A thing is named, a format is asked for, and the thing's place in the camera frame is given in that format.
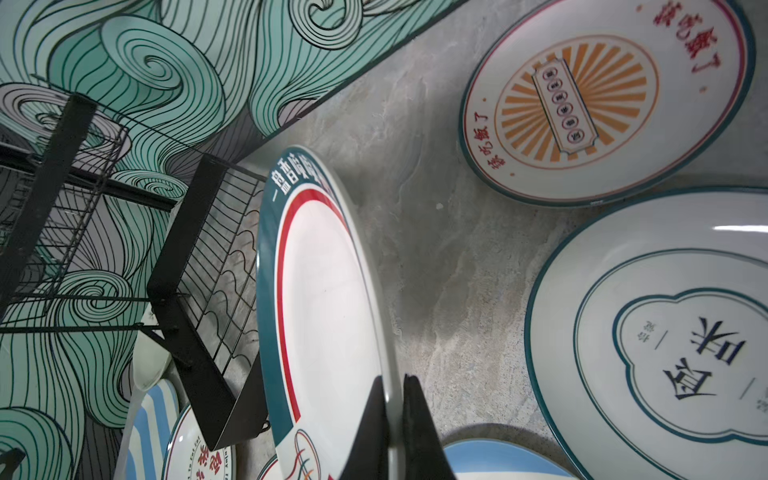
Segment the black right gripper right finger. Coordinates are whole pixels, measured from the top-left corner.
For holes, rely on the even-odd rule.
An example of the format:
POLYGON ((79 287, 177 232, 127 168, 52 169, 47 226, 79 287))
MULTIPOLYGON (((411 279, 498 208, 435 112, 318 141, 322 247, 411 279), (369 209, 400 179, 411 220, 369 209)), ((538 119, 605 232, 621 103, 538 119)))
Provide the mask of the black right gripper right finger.
POLYGON ((416 376, 404 377, 403 394, 405 478, 455 480, 416 376))

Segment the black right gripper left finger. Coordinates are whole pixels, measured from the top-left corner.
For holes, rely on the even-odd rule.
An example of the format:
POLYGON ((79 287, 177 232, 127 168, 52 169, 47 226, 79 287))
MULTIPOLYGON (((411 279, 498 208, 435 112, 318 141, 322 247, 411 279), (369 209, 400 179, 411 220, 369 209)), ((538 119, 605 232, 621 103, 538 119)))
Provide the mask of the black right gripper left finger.
POLYGON ((379 480, 388 477, 389 426, 383 380, 377 376, 368 395, 360 425, 340 480, 379 480))

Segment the green red rimmed white plate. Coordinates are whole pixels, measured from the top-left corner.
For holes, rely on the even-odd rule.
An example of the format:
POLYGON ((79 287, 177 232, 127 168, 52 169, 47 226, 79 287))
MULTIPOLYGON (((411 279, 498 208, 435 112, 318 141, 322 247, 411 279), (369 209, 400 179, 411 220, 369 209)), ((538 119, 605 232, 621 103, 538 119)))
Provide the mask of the green red rimmed white plate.
POLYGON ((373 380, 404 473, 402 382, 380 286, 347 192, 300 146, 272 167, 257 235, 259 354, 283 478, 340 479, 373 380))

